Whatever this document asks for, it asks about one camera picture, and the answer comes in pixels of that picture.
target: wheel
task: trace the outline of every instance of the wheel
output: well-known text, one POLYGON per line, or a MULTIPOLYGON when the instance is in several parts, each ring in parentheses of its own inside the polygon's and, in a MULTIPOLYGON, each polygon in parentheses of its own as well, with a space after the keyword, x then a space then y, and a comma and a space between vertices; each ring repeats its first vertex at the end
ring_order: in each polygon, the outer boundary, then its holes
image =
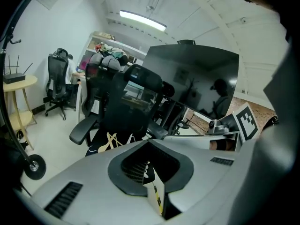
POLYGON ((31 165, 28 162, 24 164, 24 172, 32 180, 39 180, 41 179, 46 173, 46 163, 44 159, 38 155, 33 154, 30 155, 29 158, 33 162, 34 165, 31 165))
POLYGON ((22 132, 21 130, 18 130, 18 131, 16 132, 16 137, 17 137, 18 139, 22 139, 22 138, 24 137, 23 132, 22 132))

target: floor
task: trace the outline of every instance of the floor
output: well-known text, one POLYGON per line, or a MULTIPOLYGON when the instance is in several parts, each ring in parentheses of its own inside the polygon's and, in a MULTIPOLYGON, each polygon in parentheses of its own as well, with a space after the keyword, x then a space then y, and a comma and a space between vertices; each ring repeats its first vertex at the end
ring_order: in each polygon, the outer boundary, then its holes
MULTIPOLYGON (((82 145, 76 145, 69 139, 69 134, 76 125, 76 112, 73 110, 66 110, 65 112, 67 116, 65 121, 62 120, 60 109, 49 112, 48 117, 45 117, 45 112, 41 112, 35 116, 37 125, 29 125, 26 129, 29 140, 34 147, 32 151, 27 146, 27 154, 39 154, 44 158, 47 166, 46 174, 40 180, 31 180, 23 173, 21 182, 31 194, 56 174, 85 156, 87 151, 85 142, 82 145)), ((180 135, 197 135, 197 133, 191 128, 181 129, 180 135)), ((146 185, 149 190, 149 202, 159 212, 154 185, 157 187, 161 200, 163 200, 164 185, 158 177, 153 183, 146 185)))

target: fluorescent ceiling light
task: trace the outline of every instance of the fluorescent ceiling light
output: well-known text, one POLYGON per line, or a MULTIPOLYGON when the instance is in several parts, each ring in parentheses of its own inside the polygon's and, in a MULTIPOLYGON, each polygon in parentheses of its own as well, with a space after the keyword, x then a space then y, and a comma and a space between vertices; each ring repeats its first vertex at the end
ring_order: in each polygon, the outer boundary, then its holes
POLYGON ((158 29, 158 30, 160 30, 162 32, 164 32, 165 29, 167 28, 166 25, 163 25, 160 22, 157 22, 155 20, 152 20, 150 18, 144 17, 144 16, 136 14, 136 13, 132 13, 132 12, 121 10, 120 11, 120 16, 121 17, 125 17, 125 18, 129 18, 129 19, 132 19, 132 20, 135 20, 135 21, 138 21, 140 23, 144 23, 144 24, 149 25, 149 26, 151 26, 153 28, 156 28, 156 29, 158 29))
POLYGON ((236 82, 237 82, 236 79, 231 79, 231 80, 229 80, 229 83, 230 83, 232 86, 236 85, 236 82))

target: round wooden table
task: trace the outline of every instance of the round wooden table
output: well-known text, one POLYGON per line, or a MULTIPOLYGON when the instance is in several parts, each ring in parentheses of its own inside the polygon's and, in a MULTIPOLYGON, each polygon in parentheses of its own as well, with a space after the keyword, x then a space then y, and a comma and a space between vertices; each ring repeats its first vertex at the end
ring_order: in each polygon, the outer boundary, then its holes
POLYGON ((14 102, 15 112, 9 116, 11 126, 14 131, 22 130, 24 137, 32 150, 33 150, 33 147, 28 139, 28 136, 26 134, 24 127, 27 126, 28 124, 30 124, 32 120, 34 120, 34 122, 36 124, 37 124, 37 121, 34 119, 32 110, 29 107, 25 88, 34 85, 37 81, 38 81, 38 79, 35 76, 26 75, 25 80, 23 80, 23 81, 13 82, 11 84, 3 83, 3 90, 4 90, 4 94, 5 94, 5 101, 6 101, 6 110, 8 110, 9 92, 12 92, 12 94, 13 94, 13 102, 14 102), (20 90, 20 89, 23 90, 23 95, 24 95, 25 102, 26 102, 26 105, 28 108, 28 110, 24 111, 24 112, 19 111, 18 106, 17 106, 16 96, 15 96, 15 91, 20 90))

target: monitor screen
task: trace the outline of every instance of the monitor screen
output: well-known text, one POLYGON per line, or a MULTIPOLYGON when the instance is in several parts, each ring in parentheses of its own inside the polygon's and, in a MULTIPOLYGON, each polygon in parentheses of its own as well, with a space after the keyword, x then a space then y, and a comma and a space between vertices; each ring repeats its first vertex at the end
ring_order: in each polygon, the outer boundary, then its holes
POLYGON ((172 100, 210 119, 220 119, 234 94, 239 55, 201 45, 152 46, 142 66, 174 87, 172 100))

